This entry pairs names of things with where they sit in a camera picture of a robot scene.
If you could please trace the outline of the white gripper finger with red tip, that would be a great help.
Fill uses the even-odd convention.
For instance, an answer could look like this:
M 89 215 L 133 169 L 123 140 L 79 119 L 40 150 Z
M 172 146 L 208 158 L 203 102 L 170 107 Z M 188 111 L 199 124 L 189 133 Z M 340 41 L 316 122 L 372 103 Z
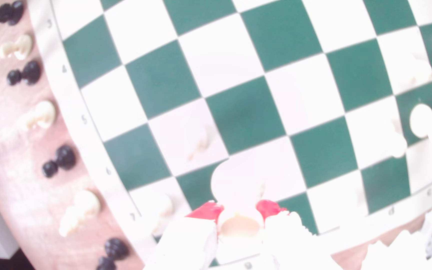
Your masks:
M 256 210 L 263 218 L 261 260 L 266 270 L 341 270 L 299 214 L 262 199 Z
M 208 270 L 218 248 L 224 206 L 208 201 L 168 225 L 144 270 Z

